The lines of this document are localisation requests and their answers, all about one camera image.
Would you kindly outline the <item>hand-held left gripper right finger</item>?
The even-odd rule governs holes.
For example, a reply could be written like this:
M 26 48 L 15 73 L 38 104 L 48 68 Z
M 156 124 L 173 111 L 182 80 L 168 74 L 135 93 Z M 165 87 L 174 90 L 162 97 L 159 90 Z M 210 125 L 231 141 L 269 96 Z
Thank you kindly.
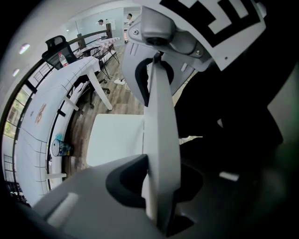
M 264 231 L 282 201 L 273 169 L 231 174 L 182 165 L 172 239 L 241 239 Z

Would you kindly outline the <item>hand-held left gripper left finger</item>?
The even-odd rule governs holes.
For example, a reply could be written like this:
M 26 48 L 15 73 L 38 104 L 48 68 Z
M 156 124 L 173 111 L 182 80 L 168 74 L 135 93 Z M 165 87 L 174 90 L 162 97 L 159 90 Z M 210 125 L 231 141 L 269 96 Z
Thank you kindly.
M 84 169 L 46 194 L 32 222 L 48 239 L 161 239 L 141 196 L 146 155 Z

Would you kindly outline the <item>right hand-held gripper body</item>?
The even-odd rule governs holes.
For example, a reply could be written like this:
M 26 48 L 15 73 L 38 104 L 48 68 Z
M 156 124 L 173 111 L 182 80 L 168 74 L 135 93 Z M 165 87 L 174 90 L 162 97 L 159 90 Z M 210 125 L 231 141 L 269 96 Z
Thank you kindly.
M 131 42 L 226 69 L 265 31 L 252 0 L 140 0 L 141 15 L 127 32 Z

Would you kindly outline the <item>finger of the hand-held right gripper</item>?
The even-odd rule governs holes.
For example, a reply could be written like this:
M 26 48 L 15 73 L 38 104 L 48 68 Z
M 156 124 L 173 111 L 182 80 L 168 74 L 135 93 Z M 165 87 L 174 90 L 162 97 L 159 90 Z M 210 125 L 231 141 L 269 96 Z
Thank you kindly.
M 161 53 L 141 44 L 128 42 L 124 52 L 122 73 L 139 102 L 157 107 L 157 67 Z
M 174 95 L 182 84 L 194 72 L 194 68 L 189 66 L 184 61 L 174 58 L 170 55 L 163 55 L 163 61 L 166 61 L 174 72 L 174 77 L 170 83 L 171 94 Z

